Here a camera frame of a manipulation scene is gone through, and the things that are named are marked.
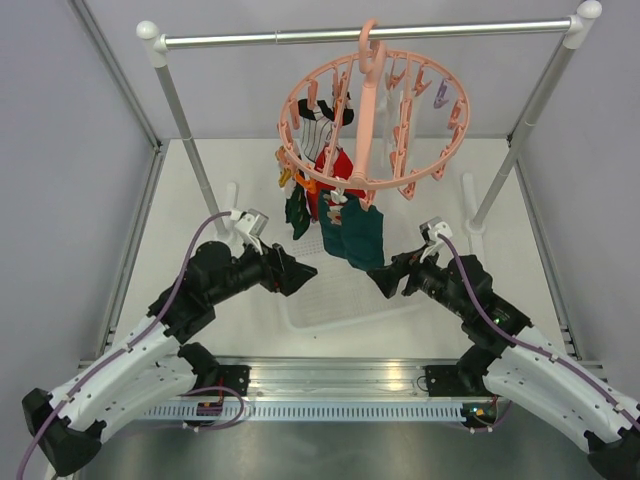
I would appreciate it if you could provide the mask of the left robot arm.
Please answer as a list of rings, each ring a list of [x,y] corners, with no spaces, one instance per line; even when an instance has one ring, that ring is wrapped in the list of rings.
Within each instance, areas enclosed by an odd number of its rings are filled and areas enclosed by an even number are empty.
[[[279,244],[247,245],[240,257],[222,242],[201,244],[129,334],[65,384],[23,397],[28,450],[40,450],[66,477],[154,406],[191,391],[211,393],[220,384],[219,363],[193,338],[215,319],[216,305],[254,286],[288,297],[317,273]]]

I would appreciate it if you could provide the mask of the teal sock front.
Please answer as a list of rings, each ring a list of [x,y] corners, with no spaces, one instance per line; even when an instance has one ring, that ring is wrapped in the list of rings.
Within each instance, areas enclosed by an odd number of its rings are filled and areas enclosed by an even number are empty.
[[[368,271],[384,265],[384,215],[375,207],[361,207],[359,199],[350,199],[342,208],[342,240],[348,263]]]

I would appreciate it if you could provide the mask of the teal reindeer sock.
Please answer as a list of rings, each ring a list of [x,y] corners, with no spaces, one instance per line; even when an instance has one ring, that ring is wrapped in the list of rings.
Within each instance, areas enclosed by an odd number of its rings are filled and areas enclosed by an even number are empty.
[[[350,266],[352,261],[347,257],[347,250],[342,238],[341,210],[345,206],[356,203],[356,196],[346,194],[345,203],[335,203],[328,190],[322,190],[317,202],[318,221],[320,224],[324,250],[330,256],[343,259]]]

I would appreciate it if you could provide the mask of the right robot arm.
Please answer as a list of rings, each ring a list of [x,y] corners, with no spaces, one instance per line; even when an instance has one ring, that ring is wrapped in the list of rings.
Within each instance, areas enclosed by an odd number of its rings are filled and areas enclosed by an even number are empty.
[[[605,479],[639,476],[639,403],[555,347],[532,320],[493,290],[474,255],[399,254],[369,277],[381,293],[426,294],[461,321],[472,343],[457,363],[459,388],[507,399],[563,433]]]

